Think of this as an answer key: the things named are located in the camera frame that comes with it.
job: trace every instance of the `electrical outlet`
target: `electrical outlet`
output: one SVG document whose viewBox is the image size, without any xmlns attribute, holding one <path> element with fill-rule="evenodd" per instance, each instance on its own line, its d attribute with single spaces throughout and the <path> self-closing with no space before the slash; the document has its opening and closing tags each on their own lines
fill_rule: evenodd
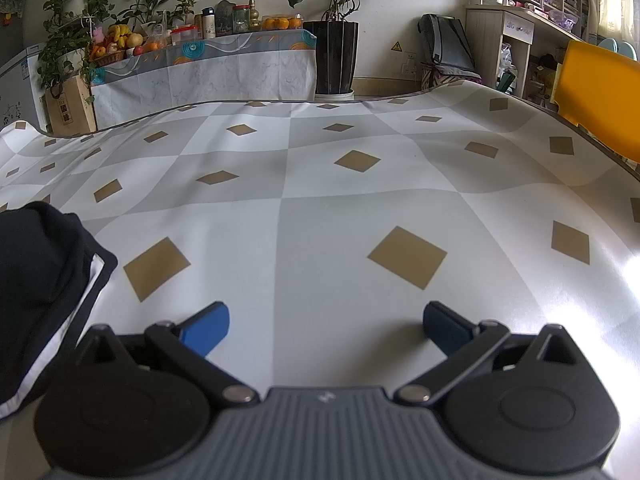
<svg viewBox="0 0 640 480">
<path fill-rule="evenodd" d="M 404 63 L 400 67 L 400 74 L 415 76 L 417 72 L 416 60 L 417 54 L 415 52 L 404 52 Z"/>
</svg>

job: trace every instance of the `round black disc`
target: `round black disc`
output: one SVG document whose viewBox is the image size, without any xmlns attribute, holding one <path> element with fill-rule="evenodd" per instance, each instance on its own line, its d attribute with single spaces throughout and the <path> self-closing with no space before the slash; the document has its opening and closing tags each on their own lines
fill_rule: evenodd
<svg viewBox="0 0 640 480">
<path fill-rule="evenodd" d="M 600 463 L 619 423 L 597 378 L 590 380 L 577 366 L 547 362 L 460 384 L 445 401 L 444 418 L 482 462 L 536 476 Z"/>
<path fill-rule="evenodd" d="M 190 382 L 157 371 L 109 364 L 79 367 L 52 387 L 34 420 L 47 458 L 99 477 L 162 467 L 200 440 L 209 404 Z"/>
</svg>

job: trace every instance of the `gray gripper base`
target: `gray gripper base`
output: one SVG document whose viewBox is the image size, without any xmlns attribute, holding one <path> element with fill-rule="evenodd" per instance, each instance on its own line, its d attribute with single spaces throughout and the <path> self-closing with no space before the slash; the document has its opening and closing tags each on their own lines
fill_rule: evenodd
<svg viewBox="0 0 640 480">
<path fill-rule="evenodd" d="M 84 480 L 60 470 L 45 478 Z M 181 459 L 127 480 L 525 478 L 533 477 L 505 473 L 467 455 L 430 410 L 398 406 L 380 388 L 272 388 L 264 403 L 224 412 Z M 596 468 L 556 478 L 609 479 Z"/>
</svg>

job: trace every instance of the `yellow chair back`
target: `yellow chair back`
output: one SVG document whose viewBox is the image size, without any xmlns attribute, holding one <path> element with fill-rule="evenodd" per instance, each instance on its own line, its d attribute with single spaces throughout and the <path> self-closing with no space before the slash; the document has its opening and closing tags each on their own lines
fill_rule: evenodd
<svg viewBox="0 0 640 480">
<path fill-rule="evenodd" d="M 640 63 L 571 40 L 554 99 L 566 120 L 640 162 Z"/>
</svg>

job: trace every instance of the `black cloth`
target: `black cloth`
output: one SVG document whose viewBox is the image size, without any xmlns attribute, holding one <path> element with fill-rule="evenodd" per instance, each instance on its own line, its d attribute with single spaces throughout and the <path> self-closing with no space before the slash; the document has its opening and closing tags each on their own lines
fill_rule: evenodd
<svg viewBox="0 0 640 480">
<path fill-rule="evenodd" d="M 75 347 L 117 260 L 75 214 L 63 214 L 45 202 L 0 213 L 0 404 L 16 394 L 47 342 L 78 307 L 96 253 L 104 260 L 98 283 L 75 314 L 30 399 L 44 393 L 54 365 Z"/>
</svg>

